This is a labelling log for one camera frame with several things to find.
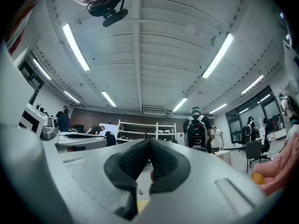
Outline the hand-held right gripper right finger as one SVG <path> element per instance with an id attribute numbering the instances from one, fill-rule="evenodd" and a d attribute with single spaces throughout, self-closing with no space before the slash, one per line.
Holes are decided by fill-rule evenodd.
<path id="1" fill-rule="evenodd" d="M 187 179 L 174 191 L 152 194 L 142 224 L 257 224 L 265 194 L 250 178 L 215 155 L 158 141 L 190 163 Z"/>

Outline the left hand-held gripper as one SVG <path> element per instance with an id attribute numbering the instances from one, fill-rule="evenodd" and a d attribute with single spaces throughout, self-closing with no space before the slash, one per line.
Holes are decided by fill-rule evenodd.
<path id="1" fill-rule="evenodd" d="M 107 146 L 104 136 L 76 132 L 59 133 L 57 118 L 48 117 L 29 103 L 22 114 L 19 126 L 31 130 L 44 140 L 50 140 L 59 134 L 56 147 L 62 150 L 68 148 L 91 150 Z"/>

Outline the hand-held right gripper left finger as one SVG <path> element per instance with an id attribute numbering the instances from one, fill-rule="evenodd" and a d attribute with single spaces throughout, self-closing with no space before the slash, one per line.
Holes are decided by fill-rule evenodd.
<path id="1" fill-rule="evenodd" d="M 79 198 L 78 210 L 86 208 L 92 220 L 150 220 L 151 204 L 137 207 L 137 179 L 150 156 L 148 139 L 94 150 L 61 154 L 75 183 L 92 200 Z"/>

